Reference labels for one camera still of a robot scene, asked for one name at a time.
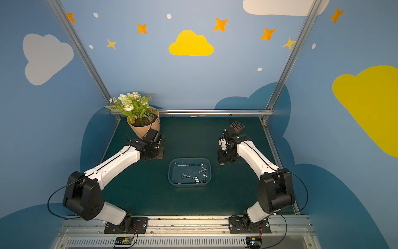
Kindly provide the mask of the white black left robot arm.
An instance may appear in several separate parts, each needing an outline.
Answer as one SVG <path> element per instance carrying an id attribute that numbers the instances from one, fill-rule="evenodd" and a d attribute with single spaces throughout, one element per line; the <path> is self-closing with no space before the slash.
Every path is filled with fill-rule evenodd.
<path id="1" fill-rule="evenodd" d="M 86 221 L 93 219 L 111 225 L 127 227 L 131 215 L 124 209 L 106 202 L 102 190 L 116 176 L 141 159 L 156 159 L 161 153 L 162 134 L 149 129 L 140 139 L 133 139 L 119 152 L 100 165 L 68 177 L 63 206 Z"/>

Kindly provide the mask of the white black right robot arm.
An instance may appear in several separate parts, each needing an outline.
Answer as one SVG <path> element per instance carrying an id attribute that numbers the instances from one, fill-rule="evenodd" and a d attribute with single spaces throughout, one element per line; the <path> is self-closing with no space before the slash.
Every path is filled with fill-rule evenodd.
<path id="1" fill-rule="evenodd" d="M 219 138 L 220 163 L 244 159 L 259 179 L 257 202 L 244 212 L 247 225 L 257 224 L 272 213 L 281 211 L 295 203 L 292 174 L 268 160 L 245 134 L 239 135 L 235 129 L 224 129 Z"/>

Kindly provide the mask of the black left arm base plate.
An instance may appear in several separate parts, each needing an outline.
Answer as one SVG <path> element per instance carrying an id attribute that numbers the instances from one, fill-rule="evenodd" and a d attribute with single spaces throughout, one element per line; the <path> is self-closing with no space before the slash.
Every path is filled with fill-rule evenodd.
<path id="1" fill-rule="evenodd" d="M 145 234 L 148 221 L 147 217 L 127 217 L 120 225 L 106 222 L 104 234 Z"/>

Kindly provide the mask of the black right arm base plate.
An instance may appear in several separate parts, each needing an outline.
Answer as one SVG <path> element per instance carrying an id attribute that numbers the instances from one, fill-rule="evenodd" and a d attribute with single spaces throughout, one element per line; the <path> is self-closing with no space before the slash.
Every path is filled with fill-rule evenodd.
<path id="1" fill-rule="evenodd" d="M 268 219 L 253 223 L 247 216 L 233 215 L 228 218 L 230 233 L 271 233 Z"/>

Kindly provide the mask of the teal plastic storage box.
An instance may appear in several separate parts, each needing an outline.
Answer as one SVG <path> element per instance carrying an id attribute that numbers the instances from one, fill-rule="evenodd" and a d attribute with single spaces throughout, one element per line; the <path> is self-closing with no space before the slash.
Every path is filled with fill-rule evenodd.
<path id="1" fill-rule="evenodd" d="M 211 164 L 206 158 L 177 158 L 169 164 L 168 180 L 175 187 L 206 186 L 211 179 Z"/>

